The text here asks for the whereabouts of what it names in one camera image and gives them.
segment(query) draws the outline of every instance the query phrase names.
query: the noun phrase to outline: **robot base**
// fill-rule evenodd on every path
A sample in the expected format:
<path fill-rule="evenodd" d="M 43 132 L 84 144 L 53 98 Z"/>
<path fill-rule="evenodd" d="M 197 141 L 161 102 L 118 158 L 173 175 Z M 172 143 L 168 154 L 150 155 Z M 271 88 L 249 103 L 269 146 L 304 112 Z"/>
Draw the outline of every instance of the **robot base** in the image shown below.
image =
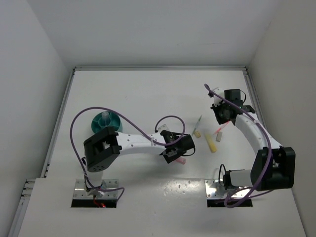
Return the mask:
<path fill-rule="evenodd" d="M 102 180 L 103 188 L 115 189 L 119 187 L 117 179 L 104 179 Z M 95 202 L 99 205 L 105 205 L 107 208 L 116 208 L 118 200 L 118 191 L 113 192 L 87 192 L 86 185 L 83 179 L 77 179 L 73 194 L 73 201 L 71 207 L 99 207 L 93 201 L 95 195 Z"/>
<path fill-rule="evenodd" d="M 227 189 L 218 182 L 218 179 L 205 179 L 205 190 L 206 190 L 206 200 L 207 207 L 225 207 L 224 199 L 227 197 L 228 193 L 235 191 L 236 189 Z M 249 192 L 249 189 L 238 192 L 233 196 L 233 198 L 243 198 L 245 194 Z M 252 207 L 251 199 L 246 200 L 244 203 L 239 205 L 239 207 Z"/>

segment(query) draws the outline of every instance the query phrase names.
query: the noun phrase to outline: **white table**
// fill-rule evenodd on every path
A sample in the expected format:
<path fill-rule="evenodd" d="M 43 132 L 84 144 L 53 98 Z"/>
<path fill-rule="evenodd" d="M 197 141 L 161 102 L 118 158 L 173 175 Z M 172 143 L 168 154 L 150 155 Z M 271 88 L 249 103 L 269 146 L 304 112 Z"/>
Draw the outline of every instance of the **white table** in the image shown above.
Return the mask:
<path fill-rule="evenodd" d="M 70 208 L 75 181 L 83 178 L 69 140 L 71 121 L 79 111 L 108 107 L 147 133 L 170 114 L 180 116 L 191 133 L 203 114 L 199 131 L 214 133 L 219 125 L 204 83 L 240 88 L 250 98 L 243 71 L 237 69 L 76 71 L 51 146 L 47 177 L 36 180 L 19 237 L 305 236 L 290 189 L 254 199 L 253 207 L 207 208 L 204 179 L 216 178 L 221 163 L 227 169 L 250 169 L 254 162 L 251 146 L 232 124 L 216 143 L 216 153 L 203 136 L 194 138 L 197 151 L 185 165 L 145 154 L 118 157 L 103 176 L 119 179 L 126 188 L 117 208 Z M 75 124 L 75 145 L 82 156 L 83 141 L 93 134 L 91 121 L 99 112 L 88 111 Z M 137 133 L 122 122 L 124 133 Z M 179 121 L 163 123 L 181 132 Z"/>

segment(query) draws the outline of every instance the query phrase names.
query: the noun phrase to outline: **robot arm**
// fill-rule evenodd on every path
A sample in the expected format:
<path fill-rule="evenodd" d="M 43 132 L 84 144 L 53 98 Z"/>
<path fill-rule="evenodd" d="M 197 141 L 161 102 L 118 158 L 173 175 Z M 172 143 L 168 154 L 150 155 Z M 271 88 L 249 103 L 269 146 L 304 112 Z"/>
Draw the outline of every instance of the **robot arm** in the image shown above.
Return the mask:
<path fill-rule="evenodd" d="M 87 171 L 91 173 L 103 171 L 118 156 L 137 153 L 161 155 L 167 163 L 170 163 L 188 150 L 195 149 L 191 135 L 184 134 L 177 143 L 171 146 L 158 145 L 153 140 L 160 143 L 171 143 L 180 135 L 180 133 L 163 130 L 149 135 L 152 137 L 152 141 L 150 141 L 143 135 L 124 134 L 115 132 L 113 127 L 106 127 L 83 143 Z"/>
<path fill-rule="evenodd" d="M 213 90 L 238 107 L 242 108 L 254 117 L 253 122 L 249 116 L 237 108 L 225 103 L 218 97 L 214 97 L 214 104 L 211 109 L 214 111 L 219 124 L 228 121 L 232 123 L 244 134 L 256 155 L 254 165 L 251 170 L 228 170 L 226 171 L 223 182 L 226 189 L 240 186 L 252 187 L 257 181 L 268 158 L 268 143 L 262 131 L 256 125 L 260 123 L 255 111 L 250 105 L 244 105 L 240 99 L 240 90 Z M 269 168 L 265 172 L 257 191 L 287 189 L 294 184 L 295 152 L 291 147 L 285 148 L 276 141 L 266 130 L 271 146 L 273 157 L 269 163 Z"/>

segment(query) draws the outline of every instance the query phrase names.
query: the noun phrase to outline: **purple cable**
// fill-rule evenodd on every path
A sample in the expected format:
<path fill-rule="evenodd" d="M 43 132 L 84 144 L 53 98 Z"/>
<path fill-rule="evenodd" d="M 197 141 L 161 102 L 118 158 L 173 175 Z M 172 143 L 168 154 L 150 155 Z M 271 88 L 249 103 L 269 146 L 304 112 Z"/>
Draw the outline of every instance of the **purple cable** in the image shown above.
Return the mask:
<path fill-rule="evenodd" d="M 242 111 L 244 114 L 246 114 L 252 121 L 255 121 L 255 118 L 253 116 L 251 116 L 248 112 L 246 112 L 245 110 L 243 110 L 242 108 L 240 108 L 239 106 L 235 105 L 234 103 L 230 102 L 229 100 L 223 98 L 222 96 L 216 94 L 214 91 L 212 91 L 208 84 L 204 84 L 205 88 L 208 90 L 209 93 L 211 93 L 212 95 L 215 95 L 216 97 L 220 98 L 221 100 L 225 101 L 225 103 L 229 104 L 230 106 L 233 106 L 235 108 L 237 108 L 238 110 Z M 265 175 L 267 169 L 268 169 L 268 166 L 269 166 L 269 163 L 270 163 L 270 160 L 271 160 L 271 156 L 272 156 L 272 148 L 271 148 L 271 142 L 270 142 L 270 139 L 269 139 L 269 136 L 267 135 L 266 131 L 264 130 L 264 128 L 261 126 L 261 124 L 259 123 L 256 123 L 256 125 L 259 127 L 259 129 L 262 131 L 263 135 L 265 136 L 265 138 L 267 139 L 267 143 L 268 143 L 268 158 L 267 158 L 267 161 L 265 163 L 265 166 L 263 167 L 257 181 L 255 182 L 255 184 L 253 185 L 253 187 L 250 189 L 250 191 L 243 197 L 241 198 L 238 202 L 232 204 L 232 205 L 228 205 L 228 202 L 231 201 L 232 199 L 232 195 L 234 195 L 235 193 L 239 192 L 240 190 L 238 190 L 237 192 L 234 192 L 233 194 L 228 194 L 227 197 L 225 198 L 224 200 L 224 205 L 225 207 L 228 207 L 228 208 L 234 208 L 236 206 L 239 206 L 240 204 L 242 204 L 244 201 L 246 201 L 247 199 L 249 199 L 249 196 L 256 190 L 256 188 L 258 187 L 258 185 L 260 184 L 263 176 Z M 269 193 L 271 191 L 268 191 L 268 192 L 264 192 L 262 194 L 258 194 L 258 195 L 255 195 L 255 196 L 252 196 L 252 198 L 254 197 L 258 197 L 258 196 L 261 196 L 263 194 L 266 194 L 266 193 Z"/>
<path fill-rule="evenodd" d="M 82 160 L 79 156 L 79 153 L 75 147 L 75 144 L 74 144 L 74 138 L 73 138 L 73 128 L 74 128 L 74 124 L 75 124 L 75 121 L 77 120 L 77 118 L 84 112 L 88 111 L 88 110 L 106 110 L 106 111 L 110 111 L 110 112 L 113 112 L 115 114 L 117 114 L 118 116 L 122 117 L 123 119 L 125 119 L 127 122 L 129 122 L 133 127 L 135 127 L 141 134 L 144 135 L 144 137 L 146 137 L 148 140 L 152 140 L 152 138 L 150 136 L 148 136 L 144 131 L 142 131 L 138 126 L 136 126 L 132 121 L 130 121 L 128 118 L 126 118 L 125 116 L 121 115 L 120 113 L 114 111 L 114 110 L 111 110 L 111 109 L 108 109 L 108 108 L 104 108 L 104 107 L 89 107 L 89 108 L 86 108 L 84 110 L 81 110 L 73 119 L 72 123 L 71 123 L 71 126 L 70 126 L 70 131 L 69 131 L 69 135 L 70 135 L 70 142 L 71 142 L 71 145 L 74 149 L 74 152 L 77 156 L 77 159 L 82 167 L 82 170 L 83 170 L 83 173 L 84 173 L 84 176 L 85 176 L 85 179 L 87 181 L 87 183 L 95 190 L 98 190 L 98 191 L 102 191 L 102 192 L 113 192 L 113 191 L 118 191 L 118 190 L 122 190 L 120 196 L 118 197 L 118 200 L 121 198 L 121 196 L 123 195 L 124 191 L 125 191 L 125 188 L 124 187 L 121 187 L 121 188 L 116 188 L 116 189 L 101 189 L 99 187 L 95 187 L 92 185 L 92 183 L 90 182 L 89 178 L 88 178 L 88 175 L 87 175 L 87 172 L 85 170 L 85 167 L 84 167 L 84 164 L 82 163 Z M 166 118 L 176 118 L 176 119 L 179 119 L 183 125 L 183 131 L 182 131 L 182 134 L 180 135 L 180 137 L 178 139 L 176 139 L 175 141 L 173 142 L 170 142 L 170 143 L 161 143 L 161 142 L 157 142 L 155 140 L 153 140 L 153 143 L 156 143 L 158 145 L 161 145 L 161 146 L 171 146 L 175 143 L 177 143 L 183 136 L 184 136 L 184 133 L 185 133 L 185 129 L 186 129 L 186 126 L 184 124 L 184 121 L 178 117 L 178 116 L 175 116 L 175 115 L 168 115 L 168 116 L 165 116 L 163 118 L 161 118 L 155 125 L 155 130 L 157 129 L 157 126 L 158 124 L 166 119 Z"/>
<path fill-rule="evenodd" d="M 246 190 L 246 189 L 249 189 L 249 188 L 242 188 L 242 189 L 235 190 L 233 193 L 230 194 L 230 196 L 232 196 L 232 195 L 234 195 L 234 194 L 236 194 L 236 193 L 238 193 L 238 192 L 240 192 L 240 191 L 242 191 L 242 190 Z M 273 190 L 269 190 L 269 191 L 266 191 L 266 192 L 264 192 L 264 193 L 256 194 L 256 195 L 254 195 L 254 196 L 248 197 L 247 199 L 256 198 L 256 197 L 262 196 L 262 195 L 264 195 L 264 194 L 271 193 L 272 191 L 273 191 Z M 234 198 L 229 199 L 228 203 L 229 203 L 230 201 L 235 201 L 235 200 L 236 200 L 236 199 L 234 199 Z M 217 203 L 224 202 L 224 201 L 225 201 L 225 199 L 220 199 L 220 200 L 218 200 Z"/>

